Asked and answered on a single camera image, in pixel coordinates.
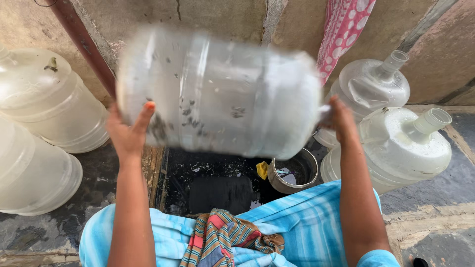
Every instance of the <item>yellow cloth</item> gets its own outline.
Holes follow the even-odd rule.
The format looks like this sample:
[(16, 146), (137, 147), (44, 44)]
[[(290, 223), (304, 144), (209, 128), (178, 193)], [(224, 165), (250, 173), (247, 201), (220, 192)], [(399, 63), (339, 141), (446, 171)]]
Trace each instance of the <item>yellow cloth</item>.
[(256, 167), (257, 174), (259, 174), (263, 180), (267, 179), (267, 169), (269, 168), (269, 164), (267, 164), (267, 162), (261, 162), (257, 164)]

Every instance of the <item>water jug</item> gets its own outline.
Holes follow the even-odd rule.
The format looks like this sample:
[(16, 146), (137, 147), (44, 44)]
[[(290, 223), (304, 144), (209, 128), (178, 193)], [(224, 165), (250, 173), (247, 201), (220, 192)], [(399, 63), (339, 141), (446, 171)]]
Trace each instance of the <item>water jug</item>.
[(0, 117), (0, 212), (50, 212), (74, 195), (82, 176), (77, 158)]
[(289, 159), (320, 120), (323, 92), (305, 52), (152, 27), (121, 55), (117, 102), (132, 124), (156, 102), (150, 145)]
[[(421, 116), (403, 107), (379, 109), (358, 125), (373, 188), (378, 194), (430, 179), (445, 170), (452, 156), (449, 142), (438, 132), (452, 122), (442, 109)], [(341, 146), (324, 157), (324, 182), (341, 179)]]
[[(386, 60), (356, 60), (346, 65), (325, 97), (338, 97), (353, 110), (359, 123), (371, 112), (389, 106), (401, 107), (409, 99), (409, 83), (399, 71), (409, 59), (402, 51), (393, 51)], [(337, 144), (335, 131), (320, 129), (314, 136), (320, 144), (332, 149)]]
[(107, 111), (69, 63), (44, 49), (8, 51), (0, 43), (0, 114), (68, 153), (109, 138)]

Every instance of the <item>brown pipe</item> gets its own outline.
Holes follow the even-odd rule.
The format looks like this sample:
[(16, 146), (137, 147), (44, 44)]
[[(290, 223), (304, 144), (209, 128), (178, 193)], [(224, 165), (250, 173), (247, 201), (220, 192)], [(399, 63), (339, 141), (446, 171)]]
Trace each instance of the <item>brown pipe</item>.
[(107, 92), (115, 99), (115, 78), (69, 0), (45, 0)]

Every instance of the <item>striped cloth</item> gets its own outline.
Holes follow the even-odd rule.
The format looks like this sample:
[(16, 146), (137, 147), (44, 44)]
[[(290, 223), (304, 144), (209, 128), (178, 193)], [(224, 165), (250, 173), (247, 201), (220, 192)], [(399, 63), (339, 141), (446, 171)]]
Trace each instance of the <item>striped cloth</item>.
[[(265, 235), (279, 233), (282, 254), (232, 247), (237, 267), (346, 267), (340, 224), (341, 181), (333, 181), (269, 202), (235, 216), (255, 224)], [(83, 267), (105, 267), (112, 240), (115, 205), (96, 213), (85, 225), (79, 244)], [(196, 220), (150, 209), (158, 267), (177, 267), (190, 242)], [(387, 251), (370, 251), (358, 267), (398, 267)]]
[(263, 236), (249, 221), (234, 218), (228, 211), (213, 209), (196, 219), (195, 230), (180, 267), (234, 266), (231, 247), (256, 249), (266, 254), (281, 253), (281, 235)]

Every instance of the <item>empty jug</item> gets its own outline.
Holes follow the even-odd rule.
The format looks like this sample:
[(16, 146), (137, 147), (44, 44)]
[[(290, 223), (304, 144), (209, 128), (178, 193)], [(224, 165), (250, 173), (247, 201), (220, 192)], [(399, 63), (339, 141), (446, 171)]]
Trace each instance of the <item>empty jug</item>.
[(121, 55), (117, 102), (132, 124), (147, 100), (150, 145), (286, 160), (321, 118), (314, 60), (203, 32), (142, 29)]
[(77, 158), (0, 117), (0, 212), (50, 212), (74, 195), (82, 176)]
[(60, 55), (0, 43), (0, 114), (68, 153), (104, 144), (107, 111)]
[[(440, 108), (421, 116), (403, 107), (379, 109), (358, 125), (373, 188), (378, 194), (430, 179), (445, 170), (452, 157), (449, 142), (438, 132), (452, 122)], [(341, 179), (338, 145), (324, 157), (324, 182)]]
[[(361, 59), (346, 65), (325, 97), (338, 97), (353, 110), (359, 123), (371, 112), (389, 106), (401, 107), (409, 99), (409, 83), (399, 71), (409, 59), (402, 51), (393, 51), (385, 60)], [(335, 131), (320, 129), (314, 136), (320, 144), (332, 149), (338, 145)]]

